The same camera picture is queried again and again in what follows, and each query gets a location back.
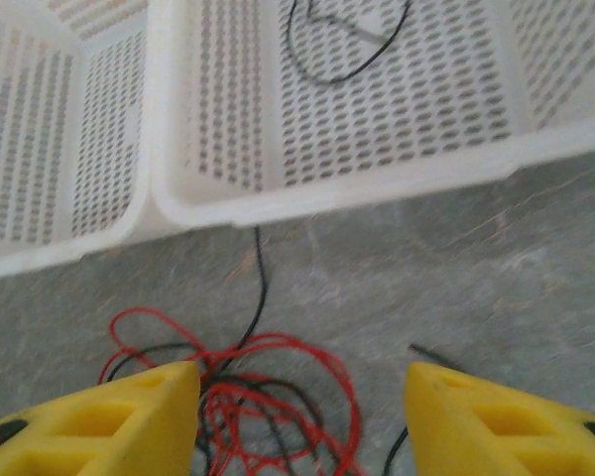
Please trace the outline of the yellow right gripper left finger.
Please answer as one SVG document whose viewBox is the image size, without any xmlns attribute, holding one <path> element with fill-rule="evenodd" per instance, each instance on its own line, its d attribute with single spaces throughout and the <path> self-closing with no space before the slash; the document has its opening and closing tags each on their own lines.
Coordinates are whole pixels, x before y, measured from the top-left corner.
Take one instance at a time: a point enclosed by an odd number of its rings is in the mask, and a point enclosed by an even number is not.
<svg viewBox="0 0 595 476">
<path fill-rule="evenodd" d="M 187 475 L 200 380 L 176 362 L 0 418 L 0 475 Z"/>
</svg>

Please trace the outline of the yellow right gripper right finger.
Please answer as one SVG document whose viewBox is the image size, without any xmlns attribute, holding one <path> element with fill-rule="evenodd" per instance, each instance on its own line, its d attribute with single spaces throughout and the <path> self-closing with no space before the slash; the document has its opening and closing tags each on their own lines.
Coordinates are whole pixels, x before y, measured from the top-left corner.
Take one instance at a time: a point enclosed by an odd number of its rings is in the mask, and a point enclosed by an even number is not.
<svg viewBox="0 0 595 476">
<path fill-rule="evenodd" d="M 405 413 L 419 475 L 595 475 L 595 415 L 413 362 Z"/>
</svg>

